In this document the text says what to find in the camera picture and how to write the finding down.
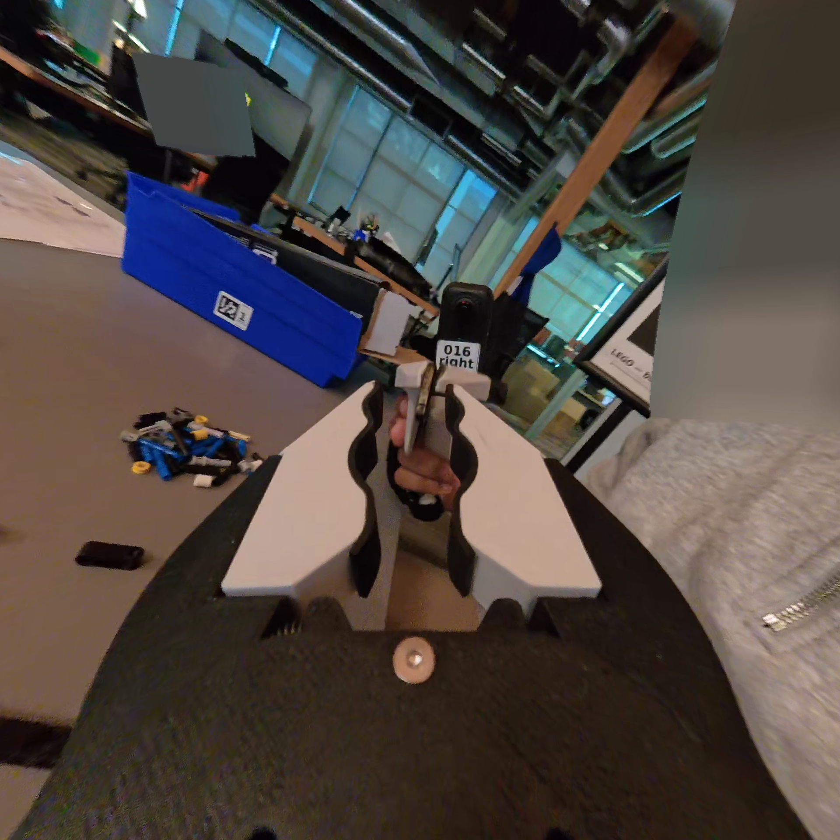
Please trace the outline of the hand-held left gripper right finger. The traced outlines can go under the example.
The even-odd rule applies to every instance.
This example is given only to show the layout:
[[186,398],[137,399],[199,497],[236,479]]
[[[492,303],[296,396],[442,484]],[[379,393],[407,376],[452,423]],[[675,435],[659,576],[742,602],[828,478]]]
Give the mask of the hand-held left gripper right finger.
[[448,571],[476,601],[594,598],[602,588],[548,461],[461,385],[449,385],[449,465],[459,486]]

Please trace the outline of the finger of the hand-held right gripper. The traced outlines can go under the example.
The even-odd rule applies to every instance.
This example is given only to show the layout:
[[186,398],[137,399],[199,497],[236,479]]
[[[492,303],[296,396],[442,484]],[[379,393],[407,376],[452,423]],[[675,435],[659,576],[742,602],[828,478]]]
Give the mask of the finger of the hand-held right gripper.
[[409,455],[425,424],[432,395],[435,364],[401,364],[395,373],[395,386],[406,395],[406,426],[403,449]]
[[458,385],[474,398],[488,398],[490,378],[482,373],[454,365],[442,365],[436,373],[436,395],[445,396],[448,387]]

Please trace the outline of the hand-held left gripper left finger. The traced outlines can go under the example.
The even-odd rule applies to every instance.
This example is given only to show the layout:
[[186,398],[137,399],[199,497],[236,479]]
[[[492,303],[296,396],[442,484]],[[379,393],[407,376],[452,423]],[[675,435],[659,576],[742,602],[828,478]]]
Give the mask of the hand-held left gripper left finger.
[[371,594],[382,546],[369,478],[382,385],[368,382],[286,447],[222,582],[228,597]]

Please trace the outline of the pile of small blue lego pins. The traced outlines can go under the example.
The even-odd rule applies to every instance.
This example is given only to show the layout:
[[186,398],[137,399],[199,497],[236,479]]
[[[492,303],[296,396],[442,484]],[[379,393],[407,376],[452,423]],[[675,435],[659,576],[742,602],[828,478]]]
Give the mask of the pile of small blue lego pins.
[[250,446],[251,436],[214,426],[207,416],[178,406],[139,415],[119,440],[135,475],[155,474],[165,482],[187,476],[201,490],[251,476],[265,461]]

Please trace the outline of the small black lego piece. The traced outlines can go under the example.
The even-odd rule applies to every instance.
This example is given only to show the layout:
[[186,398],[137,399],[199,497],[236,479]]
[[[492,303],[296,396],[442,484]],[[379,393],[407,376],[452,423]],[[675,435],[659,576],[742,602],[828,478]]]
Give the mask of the small black lego piece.
[[111,571],[136,571],[141,567],[145,550],[140,546],[115,542],[88,541],[78,550],[75,562],[88,568]]

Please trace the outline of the person's right hand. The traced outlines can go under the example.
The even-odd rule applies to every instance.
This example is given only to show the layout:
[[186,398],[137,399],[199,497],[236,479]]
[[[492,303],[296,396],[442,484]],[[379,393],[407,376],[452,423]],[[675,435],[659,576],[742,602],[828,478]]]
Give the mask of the person's right hand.
[[459,479],[449,462],[434,452],[415,444],[410,453],[404,450],[406,435],[407,397],[401,394],[389,426],[390,444],[387,456],[387,475],[394,492],[404,504],[411,494],[418,499],[434,497],[429,502],[437,514],[453,509],[459,489]]

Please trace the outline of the blue cloth flag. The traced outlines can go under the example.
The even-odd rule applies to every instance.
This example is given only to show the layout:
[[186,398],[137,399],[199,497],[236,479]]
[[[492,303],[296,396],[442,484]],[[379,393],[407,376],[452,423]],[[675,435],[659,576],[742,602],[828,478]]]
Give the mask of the blue cloth flag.
[[513,301],[525,308],[529,307],[532,287],[536,276],[556,260],[561,253],[562,247],[562,237],[558,233],[557,227],[552,226],[542,239],[541,244],[535,249],[528,262],[521,269],[516,283],[508,290],[508,294]]

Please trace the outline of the framed sign board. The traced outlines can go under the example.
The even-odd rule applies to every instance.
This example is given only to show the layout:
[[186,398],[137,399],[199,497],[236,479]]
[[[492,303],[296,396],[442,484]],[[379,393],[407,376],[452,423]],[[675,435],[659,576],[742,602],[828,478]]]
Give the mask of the framed sign board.
[[645,418],[667,269],[665,259],[574,359],[577,369]]

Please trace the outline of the blue plastic bin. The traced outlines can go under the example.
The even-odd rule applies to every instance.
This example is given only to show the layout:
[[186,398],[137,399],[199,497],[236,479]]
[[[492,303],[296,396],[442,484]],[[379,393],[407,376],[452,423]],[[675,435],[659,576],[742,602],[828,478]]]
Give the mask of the blue plastic bin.
[[362,321],[244,243],[235,214],[130,172],[122,270],[312,384],[361,364]]

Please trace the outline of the wooden beam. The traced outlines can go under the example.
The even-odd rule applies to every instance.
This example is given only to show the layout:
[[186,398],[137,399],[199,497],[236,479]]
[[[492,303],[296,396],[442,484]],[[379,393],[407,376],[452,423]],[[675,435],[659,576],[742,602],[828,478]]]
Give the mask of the wooden beam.
[[499,298],[536,253],[549,233],[562,236],[618,156],[631,132],[651,109],[681,61],[697,40],[697,30],[677,21],[646,58],[598,133],[585,148],[572,173],[553,199],[493,294]]

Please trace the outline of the grey zip hoodie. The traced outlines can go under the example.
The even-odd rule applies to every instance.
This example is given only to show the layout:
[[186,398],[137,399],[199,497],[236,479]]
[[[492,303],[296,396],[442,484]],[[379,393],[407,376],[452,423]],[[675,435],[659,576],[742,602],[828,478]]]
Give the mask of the grey zip hoodie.
[[838,838],[838,431],[648,419],[583,482],[699,617],[807,832]]

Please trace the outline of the printed paper sheet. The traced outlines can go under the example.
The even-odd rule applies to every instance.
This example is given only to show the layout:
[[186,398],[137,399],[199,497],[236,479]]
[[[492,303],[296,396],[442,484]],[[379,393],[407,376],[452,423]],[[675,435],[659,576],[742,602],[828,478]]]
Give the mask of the printed paper sheet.
[[1,239],[121,258],[125,226],[34,163],[2,154]]

